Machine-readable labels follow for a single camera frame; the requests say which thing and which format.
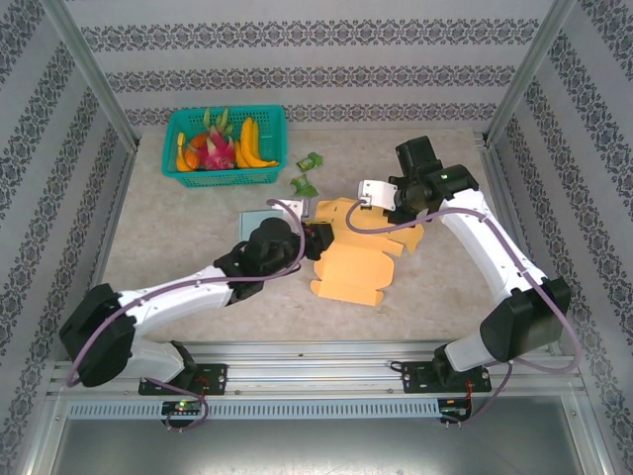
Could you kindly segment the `pink dragon fruit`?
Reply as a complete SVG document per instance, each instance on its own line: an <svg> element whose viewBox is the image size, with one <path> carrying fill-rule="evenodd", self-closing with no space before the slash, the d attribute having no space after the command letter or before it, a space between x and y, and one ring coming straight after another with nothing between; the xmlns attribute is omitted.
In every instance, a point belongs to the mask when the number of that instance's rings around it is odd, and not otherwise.
<svg viewBox="0 0 633 475"><path fill-rule="evenodd" d="M211 110L207 109L204 125L207 132L203 134L205 140L198 153L202 168L206 171L236 168L229 108L224 108L214 120L211 118Z"/></svg>

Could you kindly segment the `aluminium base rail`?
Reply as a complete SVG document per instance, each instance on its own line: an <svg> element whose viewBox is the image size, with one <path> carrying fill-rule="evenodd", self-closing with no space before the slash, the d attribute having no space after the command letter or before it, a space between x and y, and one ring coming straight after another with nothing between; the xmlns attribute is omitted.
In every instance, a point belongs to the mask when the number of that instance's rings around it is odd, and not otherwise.
<svg viewBox="0 0 633 475"><path fill-rule="evenodd" d="M443 341L334 342L189 342L186 347L201 363L227 365L225 399L356 399L401 395L401 376L392 361L422 361ZM572 357L556 344L523 356L548 367L564 367ZM56 362L46 388L48 398L67 400L131 400L138 378L120 378L97 388L67 388L70 364ZM586 395L580 368L551 375L515 363L501 396Z"/></svg>

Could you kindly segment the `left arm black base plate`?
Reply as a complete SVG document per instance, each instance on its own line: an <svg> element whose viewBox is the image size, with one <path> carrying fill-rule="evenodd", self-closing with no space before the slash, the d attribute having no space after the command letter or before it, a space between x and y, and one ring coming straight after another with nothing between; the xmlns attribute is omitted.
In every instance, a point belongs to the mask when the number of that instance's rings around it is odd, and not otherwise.
<svg viewBox="0 0 633 475"><path fill-rule="evenodd" d="M201 396L221 396L226 391L227 366L225 364L198 364L187 368L166 384L178 391L141 380L138 393L142 396L167 396L182 394L184 391Z"/></svg>

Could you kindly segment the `teal plastic basket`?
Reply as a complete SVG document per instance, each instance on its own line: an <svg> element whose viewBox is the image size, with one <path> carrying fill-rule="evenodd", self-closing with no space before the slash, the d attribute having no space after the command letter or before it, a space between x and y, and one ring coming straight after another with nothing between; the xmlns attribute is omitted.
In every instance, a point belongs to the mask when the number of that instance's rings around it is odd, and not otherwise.
<svg viewBox="0 0 633 475"><path fill-rule="evenodd" d="M231 136L238 139L241 126L250 117L259 128L259 153L265 161L277 161L276 166L222 171L177 170L178 136L192 139L205 130L206 109L182 109L174 112L169 120L162 154L162 173L176 179L183 186L213 187L274 183L286 165L288 155L288 128L285 111L280 105L251 105L228 108L228 122L233 124Z"/></svg>

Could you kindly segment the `light blue paper box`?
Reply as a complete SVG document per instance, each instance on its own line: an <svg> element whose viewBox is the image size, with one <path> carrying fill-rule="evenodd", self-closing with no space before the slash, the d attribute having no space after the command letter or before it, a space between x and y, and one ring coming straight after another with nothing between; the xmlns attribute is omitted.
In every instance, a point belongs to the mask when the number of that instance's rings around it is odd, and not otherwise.
<svg viewBox="0 0 633 475"><path fill-rule="evenodd" d="M239 215L239 240L249 241L251 236L261 241L274 241L280 234L284 222L281 210L246 211Z"/></svg>

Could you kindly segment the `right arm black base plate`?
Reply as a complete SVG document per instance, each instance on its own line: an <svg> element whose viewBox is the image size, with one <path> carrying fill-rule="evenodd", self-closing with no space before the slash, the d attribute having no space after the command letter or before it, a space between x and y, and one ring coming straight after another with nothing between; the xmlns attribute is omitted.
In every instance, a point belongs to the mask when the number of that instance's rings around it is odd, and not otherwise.
<svg viewBox="0 0 633 475"><path fill-rule="evenodd" d="M407 394L490 393L492 383L484 366L456 372L441 372L431 361L410 361L401 364L404 391Z"/></svg>

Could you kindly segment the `aluminium side rail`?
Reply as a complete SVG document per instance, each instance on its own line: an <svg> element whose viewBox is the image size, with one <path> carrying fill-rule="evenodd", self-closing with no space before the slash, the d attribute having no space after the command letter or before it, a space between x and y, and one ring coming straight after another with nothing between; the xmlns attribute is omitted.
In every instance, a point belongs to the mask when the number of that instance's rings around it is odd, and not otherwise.
<svg viewBox="0 0 633 475"><path fill-rule="evenodd" d="M526 241L496 152L489 148L482 134L476 133L475 141L487 176L499 225L508 233L509 240L527 255ZM533 287L524 279L521 282L527 285L526 291L519 291L515 284L510 286L510 303L516 304L518 311L520 339L517 356L557 341L564 330L558 318Z"/></svg>
<svg viewBox="0 0 633 475"><path fill-rule="evenodd" d="M118 175L114 175L114 169L111 169L99 193L80 198L81 207L75 214L69 234L75 260L63 316L59 320L60 327L73 314L85 294L103 277L135 158L136 152L131 151Z"/></svg>

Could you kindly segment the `aluminium frame post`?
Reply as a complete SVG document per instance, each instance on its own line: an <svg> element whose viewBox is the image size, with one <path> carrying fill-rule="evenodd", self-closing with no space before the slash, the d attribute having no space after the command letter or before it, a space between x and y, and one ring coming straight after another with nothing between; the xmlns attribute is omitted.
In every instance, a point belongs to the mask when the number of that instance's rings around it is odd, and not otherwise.
<svg viewBox="0 0 633 475"><path fill-rule="evenodd" d="M500 138L506 124L511 119L515 108L547 56L548 49L557 38L576 2L577 0L553 0L526 55L516 69L503 98L498 104L489 127L483 133L487 147L490 147Z"/></svg>
<svg viewBox="0 0 633 475"><path fill-rule="evenodd" d="M139 138L65 1L39 1L126 150L136 152Z"/></svg>

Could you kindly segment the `orange paper box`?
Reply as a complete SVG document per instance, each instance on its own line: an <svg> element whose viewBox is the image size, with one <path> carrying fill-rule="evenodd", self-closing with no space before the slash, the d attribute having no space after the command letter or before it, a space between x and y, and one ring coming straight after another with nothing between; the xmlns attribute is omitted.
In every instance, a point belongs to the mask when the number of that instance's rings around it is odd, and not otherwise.
<svg viewBox="0 0 633 475"><path fill-rule="evenodd" d="M317 279L311 290L321 298L376 307L383 300L382 290L393 281L393 258L415 251L424 229L417 225L390 233L355 233L345 221L353 204L352 199L338 198L316 205L316 220L331 225L334 240L315 262Z"/></svg>

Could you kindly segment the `grey metal panel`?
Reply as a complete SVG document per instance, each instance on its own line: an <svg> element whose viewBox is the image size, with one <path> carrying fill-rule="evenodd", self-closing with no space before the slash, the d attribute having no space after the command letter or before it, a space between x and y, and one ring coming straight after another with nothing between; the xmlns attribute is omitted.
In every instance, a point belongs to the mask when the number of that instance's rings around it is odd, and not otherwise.
<svg viewBox="0 0 633 475"><path fill-rule="evenodd" d="M430 420L58 421L28 475L613 475L557 408Z"/></svg>

